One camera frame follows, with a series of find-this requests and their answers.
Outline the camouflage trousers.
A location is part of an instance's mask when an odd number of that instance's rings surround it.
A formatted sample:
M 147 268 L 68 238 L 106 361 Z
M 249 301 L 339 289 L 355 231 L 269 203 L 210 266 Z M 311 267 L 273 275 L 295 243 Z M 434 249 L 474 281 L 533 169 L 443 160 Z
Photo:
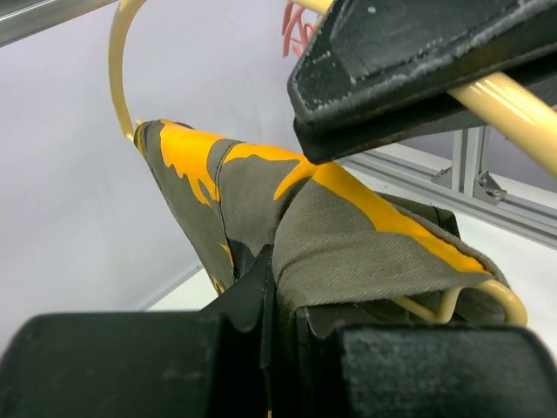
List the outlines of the camouflage trousers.
M 337 303 L 409 320 L 396 298 L 432 308 L 455 287 L 460 319 L 505 319 L 502 305 L 477 289 L 505 276 L 461 240 L 451 211 L 374 192 L 337 163 L 314 165 L 179 122 L 142 123 L 133 142 L 219 293 L 272 247 L 285 325 L 301 307 Z

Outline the cream yellow hanger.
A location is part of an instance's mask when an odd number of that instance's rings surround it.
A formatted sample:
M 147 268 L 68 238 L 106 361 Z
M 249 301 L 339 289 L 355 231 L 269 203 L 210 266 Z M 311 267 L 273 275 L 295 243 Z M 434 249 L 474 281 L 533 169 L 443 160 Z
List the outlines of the cream yellow hanger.
M 134 125 L 124 96 L 124 46 L 131 22 L 145 1 L 119 1 L 111 24 L 108 68 L 111 100 L 125 138 L 133 142 Z M 332 1 L 299 1 L 300 5 L 325 13 Z M 485 122 L 500 129 L 539 165 L 556 176 L 556 112 L 521 84 L 504 73 L 496 72 L 469 84 L 453 88 L 449 94 Z M 540 142 L 535 144 L 529 138 Z M 437 310 L 430 310 L 408 297 L 393 299 L 423 320 L 447 323 L 453 316 L 464 287 L 441 293 Z M 520 298 L 494 279 L 472 286 L 493 297 L 505 312 L 505 322 L 518 326 L 527 324 L 527 310 Z

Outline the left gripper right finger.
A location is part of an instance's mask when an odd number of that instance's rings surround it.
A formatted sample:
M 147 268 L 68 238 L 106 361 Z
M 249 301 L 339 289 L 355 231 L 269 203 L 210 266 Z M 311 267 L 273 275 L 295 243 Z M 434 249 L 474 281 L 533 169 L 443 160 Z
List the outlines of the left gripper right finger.
M 297 311 L 304 417 L 553 417 L 556 367 L 524 327 L 381 324 L 356 307 Z

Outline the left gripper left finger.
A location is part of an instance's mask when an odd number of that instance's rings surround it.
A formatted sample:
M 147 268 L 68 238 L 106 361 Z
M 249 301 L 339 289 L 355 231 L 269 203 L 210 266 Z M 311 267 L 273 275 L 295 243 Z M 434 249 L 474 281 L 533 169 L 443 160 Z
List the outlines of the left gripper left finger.
M 1 360 L 4 417 L 265 417 L 272 249 L 197 312 L 54 313 Z

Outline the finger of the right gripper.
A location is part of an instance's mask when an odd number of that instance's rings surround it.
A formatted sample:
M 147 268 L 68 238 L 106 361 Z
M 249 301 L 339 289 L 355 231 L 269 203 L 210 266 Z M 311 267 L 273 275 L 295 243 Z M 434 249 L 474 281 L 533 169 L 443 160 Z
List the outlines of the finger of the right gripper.
M 355 125 L 555 48 L 553 1 L 337 1 L 288 94 L 302 125 Z
M 535 81 L 526 79 L 520 81 L 517 76 L 510 78 L 556 112 L 554 74 Z M 310 128 L 298 120 L 293 123 L 304 154 L 317 164 L 324 164 L 412 137 L 487 125 L 490 124 L 468 110 L 449 93 L 428 98 L 405 109 L 351 126 L 325 129 Z M 500 129 L 491 126 L 504 134 Z

